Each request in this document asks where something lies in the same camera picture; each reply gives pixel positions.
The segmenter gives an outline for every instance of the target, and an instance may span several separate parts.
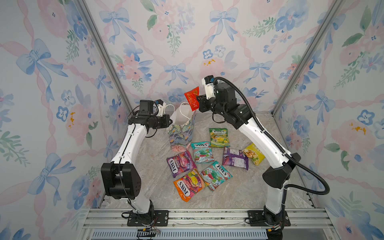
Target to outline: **floral gift bag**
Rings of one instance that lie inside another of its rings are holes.
[[[189,105],[180,105],[172,114],[173,121],[168,127],[169,143],[173,151],[185,152],[192,141],[195,111]]]

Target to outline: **wall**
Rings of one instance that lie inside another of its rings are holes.
[[[347,0],[275,115],[290,151],[329,184],[330,194],[313,197],[343,240],[384,239],[383,7]]]
[[[73,2],[2,1],[0,22],[0,239],[76,239],[126,111]]]
[[[86,2],[132,106],[146,98],[178,106],[214,75],[269,111],[332,1]]]

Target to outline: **fox's candy bag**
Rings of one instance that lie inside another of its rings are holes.
[[[229,147],[228,129],[210,128],[211,147]]]
[[[241,150],[224,147],[223,165],[243,167],[248,170],[248,157]]]
[[[187,101],[189,102],[192,111],[195,111],[199,108],[199,101],[196,99],[196,97],[199,95],[199,87],[196,87],[191,91],[184,93],[184,95],[187,98]]]
[[[205,187],[197,169],[193,169],[190,173],[173,182],[181,199],[188,202],[196,193]]]
[[[213,162],[211,166],[204,169],[200,174],[205,184],[212,191],[232,177],[232,175],[216,161]]]
[[[191,154],[188,151],[167,158],[167,163],[172,171],[173,177],[196,168],[196,164],[192,161]]]
[[[264,154],[252,143],[243,150],[243,153],[253,161],[254,164],[259,165],[265,158]]]
[[[214,156],[210,142],[193,142],[191,143],[194,159],[196,163],[213,162]]]

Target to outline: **orange candy bag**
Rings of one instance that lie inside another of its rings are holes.
[[[187,101],[189,102],[192,111],[195,111],[199,108],[199,101],[196,99],[196,97],[199,95],[199,87],[196,87],[191,91],[184,93],[184,95],[187,98]]]
[[[188,202],[196,193],[205,187],[204,180],[196,168],[173,183],[181,199],[185,202]]]

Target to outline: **red packet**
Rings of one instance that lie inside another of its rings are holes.
[[[196,87],[191,91],[184,93],[184,95],[187,98],[187,101],[189,102],[192,111],[195,111],[199,108],[199,101],[196,99],[196,97],[199,95],[199,87]]]

